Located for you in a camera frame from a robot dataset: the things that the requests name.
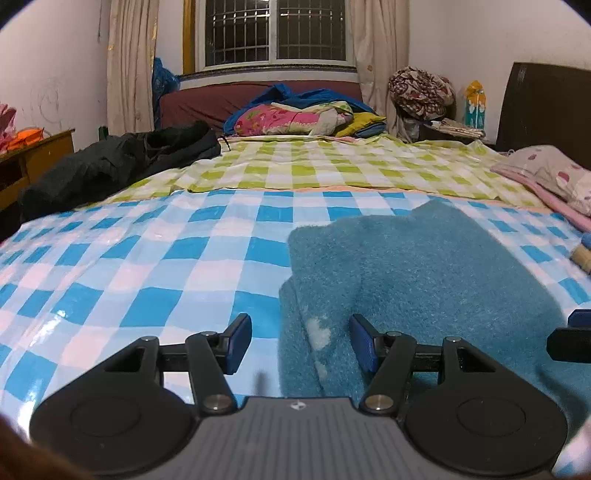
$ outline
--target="blue gripper pad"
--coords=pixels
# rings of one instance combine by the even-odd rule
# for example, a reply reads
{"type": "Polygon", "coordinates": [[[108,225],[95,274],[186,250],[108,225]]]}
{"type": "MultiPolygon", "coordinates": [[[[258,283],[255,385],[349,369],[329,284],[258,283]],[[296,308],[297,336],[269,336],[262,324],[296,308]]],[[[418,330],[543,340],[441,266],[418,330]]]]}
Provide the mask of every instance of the blue gripper pad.
{"type": "Polygon", "coordinates": [[[586,328],[591,327],[591,310],[577,309],[569,315],[569,327],[586,328]]]}
{"type": "Polygon", "coordinates": [[[228,355],[226,356],[226,375],[233,375],[238,370],[242,358],[251,344],[252,339],[252,320],[248,315],[238,318],[239,323],[234,325],[234,321],[230,327],[224,332],[229,333],[228,355]]]}
{"type": "Polygon", "coordinates": [[[379,368],[379,359],[375,353],[374,339],[354,315],[349,319],[349,334],[359,366],[365,372],[376,373],[379,368]]]}

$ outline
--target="green and white checkered sheet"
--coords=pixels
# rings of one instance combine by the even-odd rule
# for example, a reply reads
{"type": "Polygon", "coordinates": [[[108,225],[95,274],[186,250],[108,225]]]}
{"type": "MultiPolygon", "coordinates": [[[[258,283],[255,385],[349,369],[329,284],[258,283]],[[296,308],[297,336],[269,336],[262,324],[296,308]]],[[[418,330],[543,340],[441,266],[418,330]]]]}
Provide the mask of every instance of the green and white checkered sheet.
{"type": "Polygon", "coordinates": [[[144,200],[176,190],[291,190],[369,187],[422,190],[514,206],[542,206],[517,182],[490,171],[501,155],[475,141],[404,144],[390,135],[367,140],[282,135],[229,139],[222,155],[135,183],[103,203],[144,200]]]}

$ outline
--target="beige curtain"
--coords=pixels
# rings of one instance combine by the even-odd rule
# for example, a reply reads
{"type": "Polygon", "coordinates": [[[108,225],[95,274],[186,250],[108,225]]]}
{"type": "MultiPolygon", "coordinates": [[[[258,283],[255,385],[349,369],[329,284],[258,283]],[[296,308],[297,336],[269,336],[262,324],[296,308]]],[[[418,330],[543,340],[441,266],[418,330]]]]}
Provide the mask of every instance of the beige curtain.
{"type": "Polygon", "coordinates": [[[112,0],[107,56],[111,135],[154,129],[152,68],[160,0],[112,0]]]}
{"type": "Polygon", "coordinates": [[[390,77],[408,65],[408,0],[349,0],[355,63],[363,101],[398,133],[390,77]]]}

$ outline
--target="wooden dresser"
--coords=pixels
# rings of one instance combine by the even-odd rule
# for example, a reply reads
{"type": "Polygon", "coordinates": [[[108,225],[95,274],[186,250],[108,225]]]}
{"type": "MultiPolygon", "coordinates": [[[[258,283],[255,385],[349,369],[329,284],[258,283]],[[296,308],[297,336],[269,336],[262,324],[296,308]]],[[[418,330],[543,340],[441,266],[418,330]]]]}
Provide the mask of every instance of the wooden dresser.
{"type": "Polygon", "coordinates": [[[68,130],[0,155],[0,241],[16,232],[21,224],[19,192],[62,157],[74,152],[73,132],[68,130]]]}

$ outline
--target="circular pad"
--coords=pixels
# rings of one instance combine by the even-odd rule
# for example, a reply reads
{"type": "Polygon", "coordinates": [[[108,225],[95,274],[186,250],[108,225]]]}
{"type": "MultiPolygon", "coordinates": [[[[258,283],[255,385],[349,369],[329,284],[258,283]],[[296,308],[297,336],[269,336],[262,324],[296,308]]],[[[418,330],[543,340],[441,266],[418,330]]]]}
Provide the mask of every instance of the circular pad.
{"type": "Polygon", "coordinates": [[[165,462],[190,437],[189,407],[142,375],[73,382],[46,399],[31,437],[93,475],[139,473],[165,462]]]}
{"type": "Polygon", "coordinates": [[[558,406],[519,377],[463,374],[424,393],[405,426],[427,457],[469,475],[512,477],[550,468],[567,434],[558,406]]]}

